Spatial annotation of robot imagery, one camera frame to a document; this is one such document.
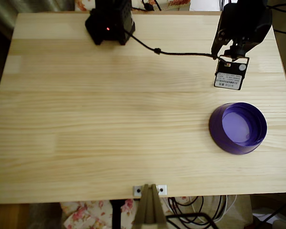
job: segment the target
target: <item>wooden tabletop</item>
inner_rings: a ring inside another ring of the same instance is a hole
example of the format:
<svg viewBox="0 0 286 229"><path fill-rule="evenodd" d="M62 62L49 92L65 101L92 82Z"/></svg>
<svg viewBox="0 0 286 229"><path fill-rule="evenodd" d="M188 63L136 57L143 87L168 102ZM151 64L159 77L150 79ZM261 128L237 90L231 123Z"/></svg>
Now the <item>wooden tabletop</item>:
<svg viewBox="0 0 286 229"><path fill-rule="evenodd" d="M134 39L95 46L88 16L18 16L0 85L0 203L131 198L153 183L169 196L286 192L286 78L272 29L233 91L213 87L211 58L159 56ZM206 53L219 20L133 18L147 45ZM268 133L236 156L213 142L208 120L240 101L261 110Z"/></svg>

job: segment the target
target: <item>white cable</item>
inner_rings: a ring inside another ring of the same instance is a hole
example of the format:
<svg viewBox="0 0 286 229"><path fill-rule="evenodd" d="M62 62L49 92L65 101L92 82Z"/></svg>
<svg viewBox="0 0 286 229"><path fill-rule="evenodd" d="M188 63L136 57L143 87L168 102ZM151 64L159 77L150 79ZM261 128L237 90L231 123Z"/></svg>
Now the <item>white cable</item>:
<svg viewBox="0 0 286 229"><path fill-rule="evenodd" d="M222 218L225 216L225 214L227 214L227 212L228 212L228 211L231 209L231 207L234 205L234 203L235 203L235 201L236 201L236 198L237 198L237 195L235 195L235 199L233 200L233 202L232 202L232 204L230 205L230 207L227 209L228 196L225 197L225 210L224 210L224 212L222 213L222 215L221 215L220 218L214 220L214 223L217 223L217 222L219 222L219 221L222 220ZM198 218L199 218L200 221L202 221L203 223L206 223L206 221L204 221L204 220L201 219L200 217L198 217Z"/></svg>
<svg viewBox="0 0 286 229"><path fill-rule="evenodd" d="M233 200L232 204L231 204L231 205L229 206L229 208L227 209L227 205L228 205L228 195L225 196L225 209L224 209L222 215L220 216L220 218L214 220L214 223L217 223L217 222L219 222L219 221L222 220L222 218L225 216L225 214L226 214L226 213L231 209L231 207L234 205L234 203L235 203L235 201L236 201L236 198L237 198L237 195L235 195L235 199ZM167 208L173 213L173 210L170 208L169 204L168 204L165 200L164 200L164 203L165 203L165 205L167 206ZM191 205L192 205L192 209L193 209L194 213L196 213L193 204L191 204ZM199 219L202 223L207 223L206 221L204 221L204 220L203 220L201 217L199 217L199 216L198 216L198 219Z"/></svg>

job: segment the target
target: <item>pink flower pattern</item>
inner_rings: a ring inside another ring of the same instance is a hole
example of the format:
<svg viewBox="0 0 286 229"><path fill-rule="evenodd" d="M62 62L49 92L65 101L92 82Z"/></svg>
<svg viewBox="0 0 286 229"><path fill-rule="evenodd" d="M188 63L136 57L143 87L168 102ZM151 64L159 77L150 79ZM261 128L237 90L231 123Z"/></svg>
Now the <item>pink flower pattern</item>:
<svg viewBox="0 0 286 229"><path fill-rule="evenodd" d="M125 204L122 206L122 212L130 212L133 208L133 200L132 199L127 199L125 201Z"/></svg>
<svg viewBox="0 0 286 229"><path fill-rule="evenodd" d="M100 208L100 209L102 209L103 205L104 205L104 202L103 202L102 200L99 201L99 208Z"/></svg>
<svg viewBox="0 0 286 229"><path fill-rule="evenodd" d="M83 217L83 213L85 210L85 208L79 208L78 211L73 214L72 219L74 221L80 220Z"/></svg>

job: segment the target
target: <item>black cable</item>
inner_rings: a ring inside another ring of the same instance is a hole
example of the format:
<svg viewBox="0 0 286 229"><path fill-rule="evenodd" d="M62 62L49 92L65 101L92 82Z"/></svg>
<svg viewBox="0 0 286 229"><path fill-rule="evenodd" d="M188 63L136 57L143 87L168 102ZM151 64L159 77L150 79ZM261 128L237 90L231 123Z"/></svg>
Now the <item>black cable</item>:
<svg viewBox="0 0 286 229"><path fill-rule="evenodd" d="M280 3L280 4L276 4L273 7L281 7L281 6L286 6L286 3Z"/></svg>
<svg viewBox="0 0 286 229"><path fill-rule="evenodd" d="M181 228L178 227L176 224L174 224L173 222L171 222L169 219L166 219L166 221L169 222L170 224L172 224L175 228L181 229Z"/></svg>
<svg viewBox="0 0 286 229"><path fill-rule="evenodd" d="M200 208L199 208L199 210L198 210L198 213L200 213L201 212L201 210L202 210L202 207L203 207L203 205L204 205L204 197L201 197L202 198L202 202L201 202L201 206L200 206ZM183 214L183 212L180 210L180 208L178 207L178 205L177 205L177 201L176 201L176 199L175 198L172 198L172 201L173 201L173 207L174 208L171 208L171 206L170 206L170 208L174 211L174 209L176 208L176 209L178 209L179 210L179 212L180 212L180 214ZM180 222L186 227L186 228L188 228L184 223L193 223L193 224L195 224L195 225L202 225L202 226L204 226L204 225L207 225L208 223L205 223L205 224L201 224L201 223L196 223L195 222L195 220L198 218L198 216L196 216L194 219L188 219L188 218L185 218L187 221L185 221L185 220L183 220L183 219L179 219L180 220Z"/></svg>
<svg viewBox="0 0 286 229"><path fill-rule="evenodd" d="M264 219L262 222L260 222L254 229L260 228L263 224L265 224L268 220L270 220L273 216L275 216L277 213L279 213L281 210L283 210L286 207L286 203L283 204L278 210L276 210L274 213L272 213L270 216L268 216L266 219Z"/></svg>
<svg viewBox="0 0 286 229"><path fill-rule="evenodd" d="M175 199L175 201L176 201L176 203L177 203L178 205L186 207L186 206L190 206L190 205L192 205L193 203L195 203L197 199L198 199L198 197L196 197L196 198L195 198L192 202L190 202L189 204L181 204L181 203L177 202L176 199Z"/></svg>
<svg viewBox="0 0 286 229"><path fill-rule="evenodd" d="M206 221L210 223L210 226L212 226L213 229L218 229L214 221L207 214L202 213L202 212L180 214L180 215L170 215L170 216L166 216L166 220L173 219L173 218L186 218L186 217L205 217Z"/></svg>
<svg viewBox="0 0 286 229"><path fill-rule="evenodd" d="M221 214L223 213L223 211L225 210L226 203L223 205L222 209L220 210L220 212L219 212L219 214L218 214L218 211L219 211L220 206L221 206L222 198L223 198L223 197L220 196L220 198L219 198L219 203L218 203L216 212L215 212L214 216L212 217L212 220L219 219L219 218L220 218L220 215L221 215ZM206 223L196 223L196 222L194 222L196 219L193 219L193 220L191 220L191 221L190 221L188 218L185 218L185 219L187 219L188 222L186 222L186 221L183 220L184 223L193 223L193 224L200 225L200 226L208 225L207 222L206 222Z"/></svg>
<svg viewBox="0 0 286 229"><path fill-rule="evenodd" d="M267 7L270 8L270 9L273 9L273 10L277 10L277 11L286 13L286 10L282 10L282 9L278 8L278 7L282 7L282 6L286 6L286 3L277 4L277 5L274 5L274 6L267 6Z"/></svg>
<svg viewBox="0 0 286 229"><path fill-rule="evenodd" d="M279 32L279 33L283 33L283 34L286 34L286 32L284 31L280 31L280 30L273 30L274 32Z"/></svg>
<svg viewBox="0 0 286 229"><path fill-rule="evenodd" d="M124 30L124 32L126 34L128 34L130 37L134 38L137 42L139 42L141 45L143 45L146 49L151 50L151 51L153 51L154 53L156 53L158 55L164 54L164 55L173 55L173 56L206 56L206 57L211 57L213 59L218 59L218 60L222 61L223 63L227 63L227 61L225 61L223 58L220 58L217 55L208 54L208 53L198 53L198 52L163 52L159 48L153 49L153 48L147 46L146 44L144 44L142 41L140 41L135 36L133 36L127 30Z"/></svg>
<svg viewBox="0 0 286 229"><path fill-rule="evenodd" d="M158 4L157 0L154 0L154 2L156 3L156 5L157 5L157 7L158 7L159 11L162 11L162 9L160 8L160 6L159 6L159 4Z"/></svg>

